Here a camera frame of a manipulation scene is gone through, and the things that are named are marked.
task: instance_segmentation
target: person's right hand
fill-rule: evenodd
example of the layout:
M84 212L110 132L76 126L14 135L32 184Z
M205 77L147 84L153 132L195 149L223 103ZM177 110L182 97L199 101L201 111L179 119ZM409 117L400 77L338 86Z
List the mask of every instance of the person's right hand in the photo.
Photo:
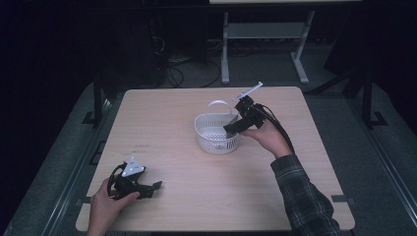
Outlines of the person's right hand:
M268 119L260 129L248 129L240 134L258 141L263 148L272 152L275 158L293 154L285 139Z

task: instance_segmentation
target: handle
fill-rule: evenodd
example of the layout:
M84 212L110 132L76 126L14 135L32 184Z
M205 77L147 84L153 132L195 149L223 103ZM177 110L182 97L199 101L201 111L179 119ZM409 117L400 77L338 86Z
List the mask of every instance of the handle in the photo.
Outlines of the handle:
M206 113L209 109L209 107L215 105L215 104L223 104L226 105L227 107L229 107L229 113L232 114L232 107L229 105L229 103L223 101L223 100L214 100L211 103L208 104L208 107L206 108Z

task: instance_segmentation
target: hand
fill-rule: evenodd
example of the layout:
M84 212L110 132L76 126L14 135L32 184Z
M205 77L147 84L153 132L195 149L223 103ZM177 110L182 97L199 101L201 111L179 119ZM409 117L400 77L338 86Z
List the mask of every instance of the hand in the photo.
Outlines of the hand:
M113 200L107 194L107 183L108 179L105 179L97 193L91 197L88 236L104 235L120 211L139 196L135 192L123 199Z
M245 130L240 134L258 141L263 148L272 152L275 158L293 154L285 139L268 119L260 129Z

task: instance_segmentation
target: white plastic basket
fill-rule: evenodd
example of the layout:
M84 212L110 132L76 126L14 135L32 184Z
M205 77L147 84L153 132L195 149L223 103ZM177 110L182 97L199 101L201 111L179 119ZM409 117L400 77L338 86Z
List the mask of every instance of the white plastic basket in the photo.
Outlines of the white plastic basket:
M223 100L212 101L206 108L215 104L224 104L229 108L229 113L205 113L196 118L195 125L198 134L200 147L211 154L227 154L237 148L240 141L239 134L227 138L223 126L237 118L237 114L232 112L232 107Z

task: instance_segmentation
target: white object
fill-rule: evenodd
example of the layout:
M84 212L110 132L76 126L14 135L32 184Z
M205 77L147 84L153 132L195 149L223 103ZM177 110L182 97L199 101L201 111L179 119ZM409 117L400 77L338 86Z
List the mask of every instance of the white object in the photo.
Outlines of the white object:
M223 100L211 102L209 107L215 104L224 104L229 108L229 113L205 113L199 115L195 120L196 131L198 134L199 145L205 152L211 154L227 154L237 148L240 135L235 134L227 138L223 126L227 125L238 115L232 112L232 107Z
M122 176L130 176L139 172L145 171L145 167L142 166L134 156L129 160L128 164L126 165L125 169L123 170Z
M234 101L239 100L240 98L246 96L247 94L251 93L252 91L258 89L259 87L263 86L264 84L262 84L262 82L258 82L258 85L253 87L253 88L248 88L246 90L243 90L240 92L240 94L236 97L233 98Z

